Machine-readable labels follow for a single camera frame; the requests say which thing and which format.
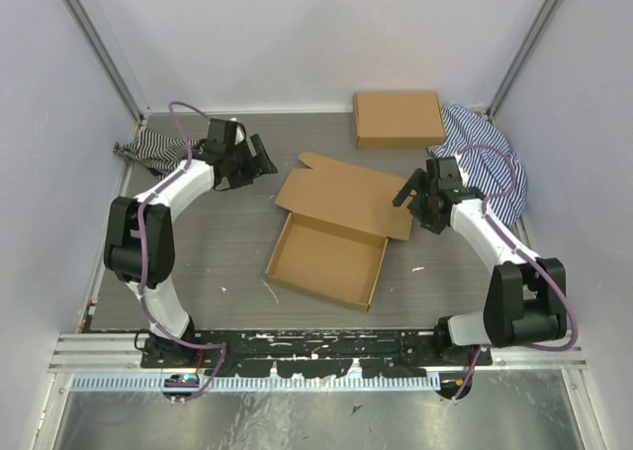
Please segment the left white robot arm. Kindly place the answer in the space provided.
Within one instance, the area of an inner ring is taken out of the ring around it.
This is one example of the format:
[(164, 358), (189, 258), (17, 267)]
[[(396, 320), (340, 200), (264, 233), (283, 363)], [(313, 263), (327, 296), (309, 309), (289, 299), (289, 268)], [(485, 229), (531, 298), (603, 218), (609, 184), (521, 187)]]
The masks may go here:
[(224, 357), (226, 347), (201, 343), (179, 301), (172, 278), (175, 220), (213, 190), (237, 189), (278, 171), (260, 135), (249, 135), (237, 120), (212, 118), (205, 138), (182, 145), (172, 171), (153, 188), (111, 203), (104, 248), (105, 267), (134, 292), (148, 320), (146, 351), (179, 368), (192, 365), (199, 353)]

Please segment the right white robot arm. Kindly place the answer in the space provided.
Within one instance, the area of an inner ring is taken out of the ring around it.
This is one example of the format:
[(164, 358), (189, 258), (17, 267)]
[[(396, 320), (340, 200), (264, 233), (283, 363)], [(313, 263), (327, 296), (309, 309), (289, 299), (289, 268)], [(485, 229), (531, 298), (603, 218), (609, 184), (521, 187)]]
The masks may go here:
[(454, 157), (430, 158), (415, 169), (393, 205), (406, 206), (432, 233), (452, 228), (491, 273), (480, 311), (445, 316), (434, 326), (435, 353), (442, 363), (461, 363), (471, 346), (533, 346), (573, 329), (561, 261), (545, 259), (521, 243), (484, 194), (465, 186)]

